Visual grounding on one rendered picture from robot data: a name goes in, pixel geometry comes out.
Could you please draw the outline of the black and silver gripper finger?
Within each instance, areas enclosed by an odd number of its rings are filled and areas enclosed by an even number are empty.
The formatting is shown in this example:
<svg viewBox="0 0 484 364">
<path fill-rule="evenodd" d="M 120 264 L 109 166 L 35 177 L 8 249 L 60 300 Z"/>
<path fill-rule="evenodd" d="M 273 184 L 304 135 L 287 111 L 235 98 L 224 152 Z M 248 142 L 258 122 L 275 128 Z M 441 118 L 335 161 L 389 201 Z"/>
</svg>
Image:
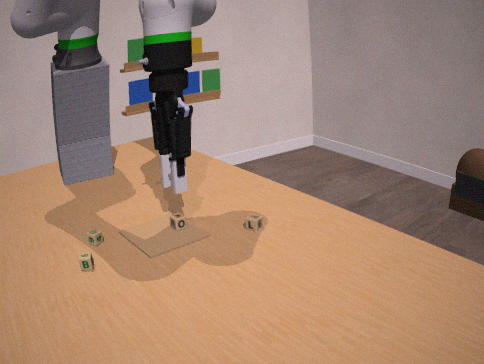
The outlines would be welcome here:
<svg viewBox="0 0 484 364">
<path fill-rule="evenodd" d="M 156 106 L 156 108 L 155 108 Z M 168 158 L 172 157 L 168 125 L 165 124 L 165 118 L 162 118 L 162 102 L 149 102 L 149 109 L 152 120 L 152 130 L 155 150 L 159 150 L 161 176 L 163 188 L 173 186 L 172 166 Z M 158 144 L 159 138 L 159 144 Z"/>
<path fill-rule="evenodd" d="M 162 102 L 165 123 L 168 125 L 169 131 L 172 154 L 169 161 L 172 161 L 174 194 L 188 191 L 185 157 L 191 156 L 191 117 L 193 113 L 193 106 L 187 106 L 180 97 L 177 107 L 177 118 L 170 119 L 168 102 Z"/>
</svg>

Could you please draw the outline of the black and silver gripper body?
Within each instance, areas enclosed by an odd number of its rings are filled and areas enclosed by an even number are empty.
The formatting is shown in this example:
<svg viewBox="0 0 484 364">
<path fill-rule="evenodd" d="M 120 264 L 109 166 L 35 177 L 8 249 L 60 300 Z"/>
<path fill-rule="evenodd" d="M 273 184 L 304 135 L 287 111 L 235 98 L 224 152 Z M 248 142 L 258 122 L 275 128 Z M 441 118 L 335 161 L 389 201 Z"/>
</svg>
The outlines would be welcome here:
<svg viewBox="0 0 484 364">
<path fill-rule="evenodd" d="M 149 75 L 149 91 L 156 93 L 155 102 L 168 102 L 170 119 L 177 118 L 178 98 L 184 102 L 182 91 L 188 87 L 188 71 Z"/>
</svg>

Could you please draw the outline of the tan flat mat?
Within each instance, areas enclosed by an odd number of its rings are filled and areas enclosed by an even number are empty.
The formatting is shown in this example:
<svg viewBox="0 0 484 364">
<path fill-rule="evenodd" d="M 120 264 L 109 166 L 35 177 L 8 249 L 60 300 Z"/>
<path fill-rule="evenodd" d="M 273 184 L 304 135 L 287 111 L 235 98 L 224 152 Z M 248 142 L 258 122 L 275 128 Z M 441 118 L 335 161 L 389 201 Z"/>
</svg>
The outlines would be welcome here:
<svg viewBox="0 0 484 364">
<path fill-rule="evenodd" d="M 174 214 L 170 213 L 120 230 L 119 233 L 149 258 L 154 258 L 211 236 L 211 234 L 187 221 L 187 228 L 176 231 L 170 226 L 169 216 L 171 215 Z"/>
</svg>

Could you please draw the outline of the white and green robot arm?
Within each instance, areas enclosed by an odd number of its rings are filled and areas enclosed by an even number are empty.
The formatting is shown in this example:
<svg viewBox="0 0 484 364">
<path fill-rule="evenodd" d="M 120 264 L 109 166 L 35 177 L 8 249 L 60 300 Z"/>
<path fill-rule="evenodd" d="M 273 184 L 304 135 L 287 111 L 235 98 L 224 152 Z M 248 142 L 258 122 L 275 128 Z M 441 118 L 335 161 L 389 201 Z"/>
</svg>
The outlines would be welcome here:
<svg viewBox="0 0 484 364">
<path fill-rule="evenodd" d="M 216 0 L 139 0 L 144 54 L 138 65 L 143 64 L 144 71 L 152 74 L 191 67 L 191 27 L 207 22 L 215 10 Z M 52 56 L 55 68 L 77 70 L 101 62 L 99 11 L 100 0 L 15 0 L 10 21 L 23 38 L 58 31 L 59 44 Z"/>
</svg>

